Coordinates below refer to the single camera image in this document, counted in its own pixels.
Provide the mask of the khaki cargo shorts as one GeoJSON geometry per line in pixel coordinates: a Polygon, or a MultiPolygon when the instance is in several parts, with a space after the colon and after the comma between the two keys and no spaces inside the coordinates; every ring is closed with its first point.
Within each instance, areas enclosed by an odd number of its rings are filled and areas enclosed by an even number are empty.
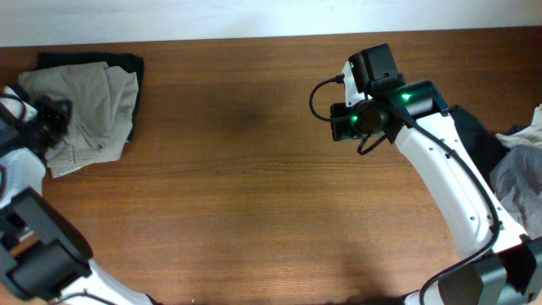
{"type": "Polygon", "coordinates": [[[135,73],[105,62],[74,64],[24,72],[19,83],[33,97],[73,103],[68,134],[46,153],[54,178],[120,159],[132,129],[135,73]]]}

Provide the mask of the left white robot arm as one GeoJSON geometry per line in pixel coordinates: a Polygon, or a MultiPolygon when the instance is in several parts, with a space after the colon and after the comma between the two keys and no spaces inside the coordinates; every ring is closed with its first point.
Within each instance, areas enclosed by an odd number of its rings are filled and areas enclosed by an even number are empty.
{"type": "Polygon", "coordinates": [[[44,155],[67,130],[70,102],[1,99],[2,285],[23,301],[153,305],[102,269],[85,237],[42,196],[44,155]]]}

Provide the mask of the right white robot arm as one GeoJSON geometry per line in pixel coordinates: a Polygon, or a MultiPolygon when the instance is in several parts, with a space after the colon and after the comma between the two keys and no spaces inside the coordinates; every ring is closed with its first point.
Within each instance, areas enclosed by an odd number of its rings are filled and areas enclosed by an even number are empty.
{"type": "Polygon", "coordinates": [[[455,122],[429,81],[359,93],[354,80],[332,82],[349,96],[327,118],[335,141],[389,141],[412,164],[445,218],[460,261],[423,286],[381,304],[530,304],[541,293],[541,240],[491,193],[467,154],[455,122]]]}

